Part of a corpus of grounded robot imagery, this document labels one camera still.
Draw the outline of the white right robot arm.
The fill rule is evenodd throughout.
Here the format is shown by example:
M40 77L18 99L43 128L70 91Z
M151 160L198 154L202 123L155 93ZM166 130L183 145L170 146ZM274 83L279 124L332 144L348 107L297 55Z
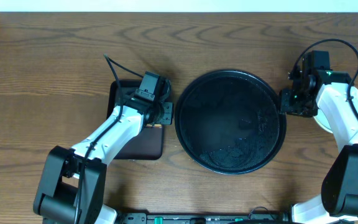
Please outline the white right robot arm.
M291 208L295 223L358 221L358 89L348 73L326 66L289 73L293 85L281 91L281 111L312 117L330 130L339 155L323 180L321 193Z

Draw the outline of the yellow green scrub sponge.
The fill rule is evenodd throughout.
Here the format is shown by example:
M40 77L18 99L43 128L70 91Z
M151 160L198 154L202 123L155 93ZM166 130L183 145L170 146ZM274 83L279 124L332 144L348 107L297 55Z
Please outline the yellow green scrub sponge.
M161 124L147 124L146 128L162 128Z

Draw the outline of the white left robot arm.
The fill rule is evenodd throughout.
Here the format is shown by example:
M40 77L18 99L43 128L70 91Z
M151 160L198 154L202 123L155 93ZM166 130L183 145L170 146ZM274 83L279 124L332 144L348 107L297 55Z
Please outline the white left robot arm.
M170 125L170 91L110 92L105 122L69 149L48 154L33 211L43 223L115 223L117 211L103 203L108 165L149 124Z

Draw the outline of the green plate with red smear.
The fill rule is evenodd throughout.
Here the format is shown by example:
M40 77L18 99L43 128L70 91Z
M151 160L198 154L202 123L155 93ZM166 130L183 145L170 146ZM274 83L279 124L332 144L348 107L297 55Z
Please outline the green plate with red smear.
M356 87L351 88L351 95L356 99L358 102L358 89ZM326 119L324 113L319 109L318 114L313 117L316 123L325 131L329 133L333 133L331 130L331 127L328 123L328 120Z

